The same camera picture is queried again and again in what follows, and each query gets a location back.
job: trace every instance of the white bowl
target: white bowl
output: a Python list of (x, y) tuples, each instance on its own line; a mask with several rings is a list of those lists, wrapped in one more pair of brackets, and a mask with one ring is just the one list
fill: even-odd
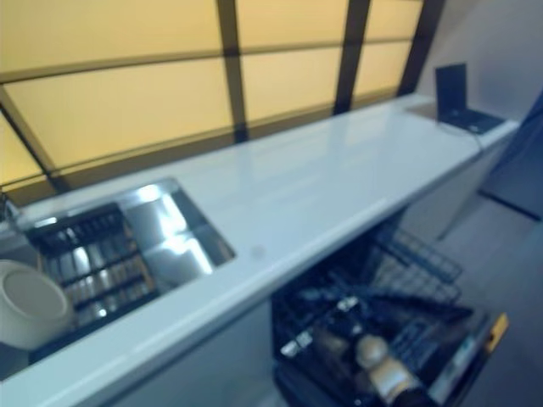
[(74, 310), (62, 289), (45, 274), (0, 260), (0, 342), (34, 350), (65, 332)]

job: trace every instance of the kitchen counter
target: kitchen counter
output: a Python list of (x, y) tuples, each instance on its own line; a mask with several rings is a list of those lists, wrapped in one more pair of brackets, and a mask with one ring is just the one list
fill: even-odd
[(398, 98), (26, 207), (25, 220), (39, 220), (173, 177), (236, 257), (10, 377), (0, 387), (2, 406), (107, 400), (518, 127), (507, 121), (477, 142), (413, 113), (432, 102), (418, 95)]

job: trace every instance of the stainless steel sink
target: stainless steel sink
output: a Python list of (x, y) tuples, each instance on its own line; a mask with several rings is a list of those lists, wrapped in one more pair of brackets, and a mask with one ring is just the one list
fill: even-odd
[(234, 257), (227, 241), (170, 179), (22, 229), (28, 241), (4, 238), (0, 259), (24, 261), (50, 275), (77, 313), (72, 331), (38, 349), (31, 361), (214, 273)]

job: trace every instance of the open dishwasher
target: open dishwasher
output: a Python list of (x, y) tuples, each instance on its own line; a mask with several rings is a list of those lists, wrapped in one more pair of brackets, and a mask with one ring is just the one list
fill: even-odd
[[(457, 405), (489, 354), (497, 317), (457, 303), (461, 273), (385, 224), (290, 282), (272, 299), (283, 397), (293, 407)], [(378, 368), (361, 362), (375, 338), (388, 358)]]

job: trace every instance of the wall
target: wall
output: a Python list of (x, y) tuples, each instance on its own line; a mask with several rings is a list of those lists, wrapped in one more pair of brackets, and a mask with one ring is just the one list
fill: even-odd
[(417, 91), (466, 61), (470, 107), (521, 120), (543, 86), (542, 18), (541, 0), (448, 0)]

